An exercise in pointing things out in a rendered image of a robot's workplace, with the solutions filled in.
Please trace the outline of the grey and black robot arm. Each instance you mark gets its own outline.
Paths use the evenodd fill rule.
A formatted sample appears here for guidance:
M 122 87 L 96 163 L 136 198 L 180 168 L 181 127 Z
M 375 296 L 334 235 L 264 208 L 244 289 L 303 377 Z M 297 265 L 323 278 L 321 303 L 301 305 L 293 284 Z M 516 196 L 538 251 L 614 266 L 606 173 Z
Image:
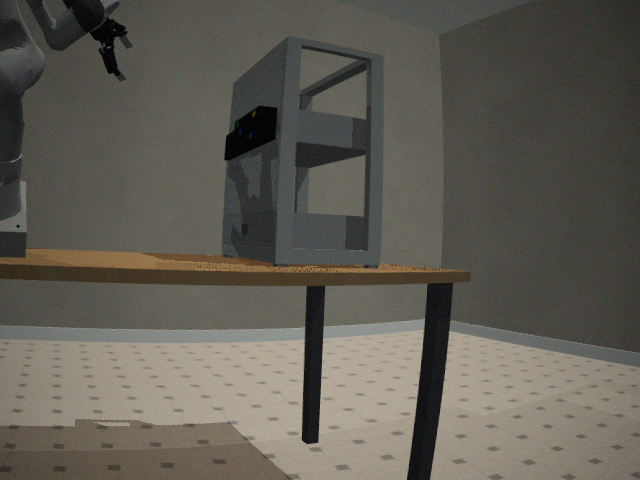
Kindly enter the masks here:
M 44 0 L 26 1 L 47 44 L 57 51 L 99 28 L 120 4 L 118 0 L 63 0 L 68 10 L 53 17 Z M 25 90 L 39 80 L 46 65 L 45 55 L 36 46 L 16 0 L 0 0 L 0 51 L 1 221 L 21 211 L 20 175 L 26 123 L 22 98 Z

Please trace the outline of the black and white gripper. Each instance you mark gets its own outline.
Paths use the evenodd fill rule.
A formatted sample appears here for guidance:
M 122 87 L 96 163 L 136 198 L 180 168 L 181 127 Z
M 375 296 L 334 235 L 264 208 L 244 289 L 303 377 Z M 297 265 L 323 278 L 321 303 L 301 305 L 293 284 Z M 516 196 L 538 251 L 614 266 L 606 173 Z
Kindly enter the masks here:
M 116 31 L 113 31 L 113 29 Z M 119 66 L 117 66 L 114 54 L 113 39 L 115 39 L 115 37 L 119 37 L 126 49 L 134 46 L 131 40 L 126 35 L 127 31 L 124 31 L 125 29 L 126 28 L 123 25 L 115 22 L 114 19 L 110 20 L 109 17 L 107 17 L 107 20 L 103 23 L 102 26 L 94 31 L 89 32 L 95 40 L 101 42 L 102 47 L 99 48 L 99 52 L 103 58 L 108 74 L 113 73 L 119 81 L 126 80 L 127 77 L 119 68 Z M 109 46 L 111 46 L 111 48 L 107 48 Z

